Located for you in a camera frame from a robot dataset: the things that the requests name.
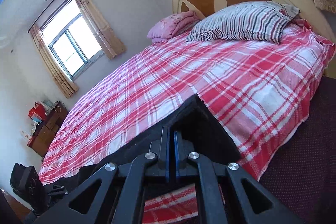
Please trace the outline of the black pants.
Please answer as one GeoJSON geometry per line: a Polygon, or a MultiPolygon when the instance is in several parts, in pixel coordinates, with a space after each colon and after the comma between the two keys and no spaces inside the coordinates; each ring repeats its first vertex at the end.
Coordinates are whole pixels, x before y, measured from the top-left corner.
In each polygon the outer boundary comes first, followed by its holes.
{"type": "Polygon", "coordinates": [[[137,135],[116,152],[104,157],[97,164],[81,167],[73,176],[61,177],[55,184],[72,192],[104,164],[112,162],[123,165],[132,162],[136,156],[149,151],[151,142],[161,139],[163,127],[167,127],[171,134],[180,132],[183,140],[190,141],[196,152],[205,155],[211,161],[228,164],[241,159],[232,138],[205,103],[194,94],[167,117],[137,135]]]}

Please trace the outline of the brown wooden desk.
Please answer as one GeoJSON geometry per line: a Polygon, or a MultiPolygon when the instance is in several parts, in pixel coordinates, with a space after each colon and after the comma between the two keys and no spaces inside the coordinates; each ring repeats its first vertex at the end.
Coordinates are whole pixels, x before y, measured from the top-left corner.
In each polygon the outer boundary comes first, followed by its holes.
{"type": "Polygon", "coordinates": [[[50,114],[46,116],[46,119],[36,126],[27,146],[39,156],[45,157],[67,115],[68,110],[64,104],[60,101],[56,102],[56,105],[50,114]]]}

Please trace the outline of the red gift bag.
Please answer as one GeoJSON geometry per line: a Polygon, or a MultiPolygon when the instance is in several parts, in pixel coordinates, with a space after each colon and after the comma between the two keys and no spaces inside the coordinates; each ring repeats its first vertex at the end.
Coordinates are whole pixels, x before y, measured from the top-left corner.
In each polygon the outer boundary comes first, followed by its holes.
{"type": "Polygon", "coordinates": [[[47,118],[46,109],[40,102],[35,102],[34,107],[29,110],[28,117],[44,121],[47,118]]]}

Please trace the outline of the far window left curtain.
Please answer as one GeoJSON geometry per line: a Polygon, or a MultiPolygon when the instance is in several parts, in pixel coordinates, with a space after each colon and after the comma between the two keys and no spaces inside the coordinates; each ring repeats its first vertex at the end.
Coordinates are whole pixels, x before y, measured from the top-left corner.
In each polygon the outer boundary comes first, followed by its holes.
{"type": "Polygon", "coordinates": [[[39,26],[37,24],[33,24],[29,30],[29,34],[31,35],[31,38],[35,44],[35,48],[37,49],[37,52],[46,66],[46,69],[52,80],[65,98],[71,98],[75,93],[78,92],[79,87],[71,80],[66,71],[58,63],[56,57],[53,55],[48,45],[43,40],[43,34],[39,26]]]}

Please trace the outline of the window curtain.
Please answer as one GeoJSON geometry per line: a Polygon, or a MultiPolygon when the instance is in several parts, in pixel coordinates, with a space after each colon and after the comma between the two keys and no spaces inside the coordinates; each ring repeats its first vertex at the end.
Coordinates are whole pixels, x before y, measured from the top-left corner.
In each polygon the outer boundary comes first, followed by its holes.
{"type": "Polygon", "coordinates": [[[86,24],[108,59],[112,60],[116,56],[124,53],[126,46],[115,35],[114,30],[110,27],[92,0],[75,0],[75,2],[86,24]]]}
{"type": "Polygon", "coordinates": [[[56,57],[53,55],[48,45],[43,40],[43,34],[39,26],[37,24],[33,24],[29,30],[29,34],[31,35],[31,38],[35,44],[35,48],[37,49],[37,52],[46,66],[46,69],[52,80],[65,98],[71,98],[75,93],[78,92],[79,87],[71,80],[66,71],[58,63],[56,57]]]}

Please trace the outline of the red plaid bed sheet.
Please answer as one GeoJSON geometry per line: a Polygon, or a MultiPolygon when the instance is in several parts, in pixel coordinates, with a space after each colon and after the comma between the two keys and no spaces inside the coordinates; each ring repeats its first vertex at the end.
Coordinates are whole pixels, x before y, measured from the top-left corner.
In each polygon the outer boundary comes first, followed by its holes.
{"type": "Polygon", "coordinates": [[[309,116],[335,44],[297,19],[279,44],[187,42],[181,34],[136,54],[80,98],[47,152],[43,184],[121,153],[197,94],[260,179],[276,151],[309,116]]]}

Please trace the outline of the far window right curtain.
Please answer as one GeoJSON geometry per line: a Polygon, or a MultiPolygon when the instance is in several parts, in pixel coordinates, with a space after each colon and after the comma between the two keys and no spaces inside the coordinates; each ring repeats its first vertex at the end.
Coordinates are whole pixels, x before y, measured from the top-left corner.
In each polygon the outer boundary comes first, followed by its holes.
{"type": "Polygon", "coordinates": [[[108,59],[112,60],[116,56],[124,53],[126,46],[115,35],[114,30],[110,27],[92,0],[75,0],[75,2],[86,24],[108,59]]]}

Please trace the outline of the folded pink blanket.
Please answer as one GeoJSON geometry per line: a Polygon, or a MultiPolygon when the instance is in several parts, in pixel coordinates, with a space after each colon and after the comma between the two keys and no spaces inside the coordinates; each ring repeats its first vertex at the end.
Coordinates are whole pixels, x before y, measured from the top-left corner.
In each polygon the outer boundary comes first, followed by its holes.
{"type": "Polygon", "coordinates": [[[152,43],[166,42],[187,30],[199,22],[199,17],[194,11],[180,12],[157,22],[148,32],[147,38],[152,43]]]}

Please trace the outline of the far window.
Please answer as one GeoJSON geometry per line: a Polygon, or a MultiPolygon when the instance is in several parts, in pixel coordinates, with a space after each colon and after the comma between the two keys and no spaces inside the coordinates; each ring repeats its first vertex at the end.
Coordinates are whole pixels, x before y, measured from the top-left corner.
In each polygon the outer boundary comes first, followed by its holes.
{"type": "Polygon", "coordinates": [[[103,54],[75,0],[65,0],[42,24],[43,39],[74,80],[103,54]]]}

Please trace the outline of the striped pillow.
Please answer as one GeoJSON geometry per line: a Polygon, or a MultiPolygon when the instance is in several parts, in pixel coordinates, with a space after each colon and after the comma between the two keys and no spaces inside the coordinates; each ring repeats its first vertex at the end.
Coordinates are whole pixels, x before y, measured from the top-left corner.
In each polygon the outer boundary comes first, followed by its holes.
{"type": "Polygon", "coordinates": [[[257,40],[278,44],[284,28],[299,13],[299,8],[277,2],[242,2],[201,20],[186,40],[257,40]]]}

